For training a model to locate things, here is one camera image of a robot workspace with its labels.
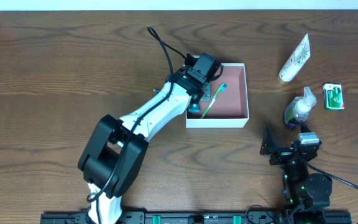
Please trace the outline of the green white toothbrush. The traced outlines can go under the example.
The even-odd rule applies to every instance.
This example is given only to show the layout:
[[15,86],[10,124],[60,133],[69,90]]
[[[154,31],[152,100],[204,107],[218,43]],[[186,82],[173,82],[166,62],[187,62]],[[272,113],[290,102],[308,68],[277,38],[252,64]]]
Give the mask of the green white toothbrush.
[[220,93],[220,92],[223,92],[225,89],[227,88],[227,84],[226,83],[222,83],[219,88],[215,91],[213,97],[212,97],[212,100],[210,101],[208,107],[205,109],[204,113],[201,115],[201,119],[203,119],[209,112],[209,110],[211,109],[211,107],[214,105],[215,101],[216,101],[216,98],[217,98],[217,95]]

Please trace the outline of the clear foam soap pump bottle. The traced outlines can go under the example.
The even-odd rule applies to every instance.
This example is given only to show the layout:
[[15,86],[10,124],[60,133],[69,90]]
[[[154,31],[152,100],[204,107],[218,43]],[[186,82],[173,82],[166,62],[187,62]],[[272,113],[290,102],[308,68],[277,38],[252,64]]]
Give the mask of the clear foam soap pump bottle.
[[304,87],[303,92],[303,96],[295,97],[285,108],[283,120],[289,130],[296,129],[301,122],[306,121],[312,107],[316,104],[316,97],[310,87]]

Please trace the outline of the white box pink interior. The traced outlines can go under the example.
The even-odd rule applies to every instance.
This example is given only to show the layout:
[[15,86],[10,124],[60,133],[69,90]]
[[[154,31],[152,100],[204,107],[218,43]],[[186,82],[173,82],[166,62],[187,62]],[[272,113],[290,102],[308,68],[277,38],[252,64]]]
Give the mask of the white box pink interior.
[[200,102],[200,112],[187,111],[187,128],[243,128],[249,120],[246,67],[243,63],[225,63],[223,74],[211,84],[211,94],[215,94],[221,84],[227,85],[217,94],[216,101],[206,116],[202,116],[210,104]]

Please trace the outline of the Colgate toothpaste tube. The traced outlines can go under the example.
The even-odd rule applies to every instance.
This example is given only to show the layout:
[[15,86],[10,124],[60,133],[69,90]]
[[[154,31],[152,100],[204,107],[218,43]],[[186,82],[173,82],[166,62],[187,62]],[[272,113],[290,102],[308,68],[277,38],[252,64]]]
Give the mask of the Colgate toothpaste tube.
[[188,108],[189,113],[199,113],[200,112],[200,106],[199,104],[191,104]]

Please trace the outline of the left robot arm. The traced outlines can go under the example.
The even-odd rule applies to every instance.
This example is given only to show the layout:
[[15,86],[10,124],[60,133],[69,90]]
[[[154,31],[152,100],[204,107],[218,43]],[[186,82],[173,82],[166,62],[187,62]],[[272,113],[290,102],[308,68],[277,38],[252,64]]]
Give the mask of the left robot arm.
[[83,151],[78,168],[88,183],[91,223],[116,223],[121,197],[135,181],[150,140],[174,117],[198,103],[204,86],[217,80],[224,65],[203,53],[188,54],[184,65],[170,74],[162,89],[137,110],[102,117]]

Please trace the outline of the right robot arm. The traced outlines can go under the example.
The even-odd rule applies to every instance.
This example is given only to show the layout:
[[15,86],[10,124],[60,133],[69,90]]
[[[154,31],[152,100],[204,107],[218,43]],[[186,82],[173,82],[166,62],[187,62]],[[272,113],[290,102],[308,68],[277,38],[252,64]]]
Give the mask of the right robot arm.
[[321,173],[309,173],[307,163],[317,156],[322,145],[306,124],[300,126],[298,139],[288,147],[279,146],[269,125],[265,126],[261,155],[269,156],[271,166],[283,169],[283,192],[290,202],[273,216],[274,223],[327,223],[324,208],[330,206],[333,181]]

